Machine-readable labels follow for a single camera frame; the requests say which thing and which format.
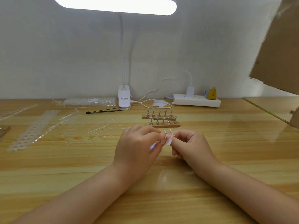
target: white wall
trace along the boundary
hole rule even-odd
[[[123,14],[126,83],[134,98],[188,70],[196,94],[285,96],[248,77],[280,0],[175,0],[171,16]],[[116,13],[55,0],[0,0],[0,98],[116,96]],[[187,75],[148,97],[185,93]]]

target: power strip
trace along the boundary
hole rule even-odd
[[[205,96],[194,95],[194,97],[186,97],[185,94],[174,94],[174,105],[194,105],[206,107],[219,107],[221,101],[219,99],[209,100]]]

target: forearm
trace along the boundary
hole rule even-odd
[[[299,200],[226,165],[205,179],[260,224],[299,223]]]
[[[128,187],[129,183],[108,166],[12,224],[91,224]]]

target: yellow bell-shaped object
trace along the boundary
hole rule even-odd
[[[216,100],[217,99],[217,91],[216,91],[215,87],[210,89],[209,93],[207,94],[207,99],[209,99],[209,100]]]

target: person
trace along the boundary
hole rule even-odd
[[[233,200],[257,222],[299,223],[298,199],[220,162],[201,132],[179,130],[174,135],[172,155],[184,159],[198,177]],[[125,129],[111,165],[12,223],[93,223],[147,173],[162,149],[160,142],[164,138],[165,134],[152,126]]]

